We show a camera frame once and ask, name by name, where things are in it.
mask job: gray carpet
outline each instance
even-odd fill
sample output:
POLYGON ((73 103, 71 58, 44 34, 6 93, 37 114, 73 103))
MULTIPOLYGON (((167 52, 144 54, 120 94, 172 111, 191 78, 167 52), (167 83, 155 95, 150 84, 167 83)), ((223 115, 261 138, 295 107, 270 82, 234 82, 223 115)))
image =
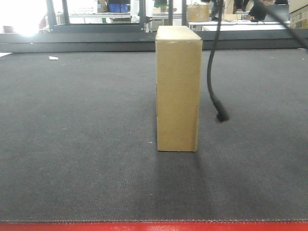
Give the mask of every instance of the gray carpet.
POLYGON ((196 153, 156 150, 154 52, 1 57, 0 221, 308 220, 307 53, 218 51, 223 124, 208 56, 196 153))

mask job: black cable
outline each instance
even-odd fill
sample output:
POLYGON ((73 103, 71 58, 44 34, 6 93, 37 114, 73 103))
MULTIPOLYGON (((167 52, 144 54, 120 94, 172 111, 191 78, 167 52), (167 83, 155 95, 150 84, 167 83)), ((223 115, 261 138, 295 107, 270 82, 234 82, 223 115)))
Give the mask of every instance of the black cable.
POLYGON ((268 7, 266 7, 260 0, 254 0, 254 4, 257 7, 263 8, 266 12, 266 14, 269 14, 272 18, 277 20, 283 27, 289 32, 289 34, 301 45, 303 48, 305 48, 308 51, 308 43, 302 39, 295 30, 292 30, 284 21, 276 15, 273 11, 271 11, 268 7))
POLYGON ((229 120, 229 115, 227 110, 223 107, 222 103, 219 101, 219 99, 215 96, 212 88, 212 80, 211 80, 211 72, 212 72, 212 63, 213 58, 215 54, 215 50, 217 48, 217 43, 220 35, 220 27, 221 27, 221 19, 222 19, 222 11, 223 11, 223 2, 224 0, 218 0, 218 24, 217 24, 217 30, 215 34, 215 39, 213 41, 212 50, 210 53, 210 57, 208 59, 207 64, 207 88, 208 92, 210 94, 210 98, 213 102, 213 105, 216 107, 216 110, 218 111, 218 114, 216 115, 216 118, 218 122, 224 122, 229 120))
MULTIPOLYGON (((222 20, 222 11, 223 11, 223 0, 217 0, 218 1, 218 24, 217 24, 217 30, 215 34, 215 39, 213 41, 213 46, 211 49, 210 57, 208 59, 207 64, 207 88, 208 92, 210 94, 210 98, 213 102, 213 105, 215 106, 216 110, 218 111, 218 114, 216 115, 217 120, 219 122, 224 122, 229 120, 229 114, 227 110, 223 107, 222 103, 219 101, 219 99, 216 97, 216 95, 213 92, 212 88, 212 80, 211 80, 211 73, 212 73, 212 63, 214 59, 215 50, 217 48, 217 43, 220 35, 220 27, 221 27, 221 20, 222 20)), ((292 30, 286 23, 283 22, 283 20, 277 16, 275 13, 273 13, 271 10, 269 10, 260 0, 254 0, 254 4, 256 6, 259 6, 260 8, 263 8, 266 11, 266 14, 269 14, 272 18, 277 20, 280 24, 284 26, 284 28, 289 32, 289 34, 303 47, 308 51, 308 43, 301 38, 295 30, 292 30)))

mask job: black metal frame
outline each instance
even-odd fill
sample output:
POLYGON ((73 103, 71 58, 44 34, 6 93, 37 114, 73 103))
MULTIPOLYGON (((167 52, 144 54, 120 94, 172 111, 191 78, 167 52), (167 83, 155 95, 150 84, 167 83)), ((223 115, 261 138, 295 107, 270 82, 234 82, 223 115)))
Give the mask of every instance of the black metal frame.
POLYGON ((57 25, 53 2, 52 0, 46 0, 48 15, 52 15, 52 17, 48 17, 49 26, 52 33, 95 33, 95 32, 107 32, 107 33, 115 33, 115 32, 140 32, 144 30, 144 19, 145 19, 145 0, 139 0, 139 8, 140 8, 140 22, 138 24, 71 24, 69 22, 69 14, 67 8, 67 1, 62 0, 63 5, 63 14, 64 14, 64 24, 57 25))
MULTIPOLYGON (((52 0, 46 0, 49 12, 52 0)), ((186 2, 182 2, 183 12, 186 2)), ((0 34, 0 52, 73 52, 73 51, 154 51, 156 33, 142 31, 145 19, 145 0, 140 0, 139 25, 73 25, 69 24, 67 8, 65 25, 55 25, 56 18, 49 17, 52 33, 24 37, 19 34, 0 34)), ((186 17, 183 13, 182 24, 186 17)), ((308 39, 308 29, 297 29, 308 39)), ((196 32, 203 42, 203 49, 211 49, 215 31, 196 32)), ((284 49, 299 48, 286 30, 222 31, 218 49, 284 49)))

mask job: brown cardboard box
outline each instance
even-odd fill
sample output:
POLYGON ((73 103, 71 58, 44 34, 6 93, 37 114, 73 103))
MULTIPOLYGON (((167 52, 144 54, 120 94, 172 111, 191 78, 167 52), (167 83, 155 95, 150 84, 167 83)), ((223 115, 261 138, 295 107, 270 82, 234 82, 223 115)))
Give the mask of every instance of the brown cardboard box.
POLYGON ((306 5, 308 5, 308 0, 291 0, 289 6, 289 12, 292 13, 294 11, 297 11, 306 5))
POLYGON ((206 3, 195 3, 187 6, 187 22, 209 21, 209 6, 206 3))
POLYGON ((308 29, 308 5, 290 14, 290 28, 308 29))
POLYGON ((99 0, 98 1, 98 8, 97 8, 97 12, 98 13, 103 13, 103 12, 107 12, 108 11, 108 8, 107 8, 107 3, 105 0, 99 0))
POLYGON ((160 26, 155 45, 158 150, 195 152, 202 40, 186 26, 160 26))

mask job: desk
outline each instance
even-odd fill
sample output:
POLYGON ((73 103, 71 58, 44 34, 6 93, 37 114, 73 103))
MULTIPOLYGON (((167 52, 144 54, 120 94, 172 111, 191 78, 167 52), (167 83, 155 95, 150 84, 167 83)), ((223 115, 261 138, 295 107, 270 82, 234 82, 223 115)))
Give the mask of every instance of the desk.
MULTIPOLYGON (((189 28, 193 31, 215 31, 217 28, 217 22, 199 22, 199 23, 188 23, 189 28)), ((284 29, 278 22, 250 22, 248 20, 239 21, 222 21, 221 30, 276 30, 284 29)))

